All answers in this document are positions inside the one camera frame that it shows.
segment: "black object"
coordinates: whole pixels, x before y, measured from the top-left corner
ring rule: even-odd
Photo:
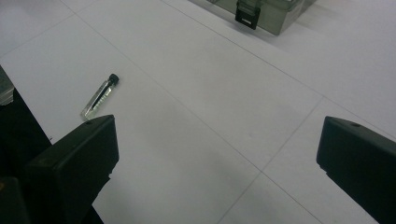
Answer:
[[[244,2],[237,1],[235,20],[253,30],[256,30],[261,11],[262,10],[259,7],[252,7]]]
[[[80,223],[119,160],[113,116],[92,119],[26,167],[49,223]]]
[[[317,163],[379,223],[396,223],[396,143],[357,123],[326,117]]]
[[[0,107],[0,223],[103,223],[92,203],[118,160],[113,116],[52,146],[15,90]]]
[[[15,177],[0,177],[0,223],[30,224],[21,186]]]

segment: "black bracket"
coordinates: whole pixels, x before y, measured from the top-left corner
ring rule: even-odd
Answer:
[[[259,7],[252,7],[238,0],[236,2],[235,20],[256,30],[261,11]]]

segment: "white surface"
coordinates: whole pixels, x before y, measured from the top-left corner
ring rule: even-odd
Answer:
[[[157,1],[100,1],[78,14],[259,168],[320,99]]]
[[[280,36],[207,1],[163,1],[396,136],[395,1],[318,0]]]
[[[0,0],[0,58],[72,13],[59,0]]]
[[[186,0],[63,2],[0,0],[0,64],[52,142],[120,76],[105,223],[375,223],[315,156],[325,115],[396,136],[393,1],[318,0],[279,37]]]
[[[120,162],[95,202],[105,223],[216,223],[260,172],[135,66],[103,114]]]
[[[260,176],[219,224],[319,224],[267,176]]]

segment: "case latch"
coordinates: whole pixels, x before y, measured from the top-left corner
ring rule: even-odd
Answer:
[[[235,20],[256,30],[259,21],[262,2],[258,0],[254,6],[247,3],[246,0],[236,2]]]

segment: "plastic case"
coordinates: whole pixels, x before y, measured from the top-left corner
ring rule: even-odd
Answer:
[[[235,19],[256,29],[280,35],[316,0],[208,0],[232,13]]]

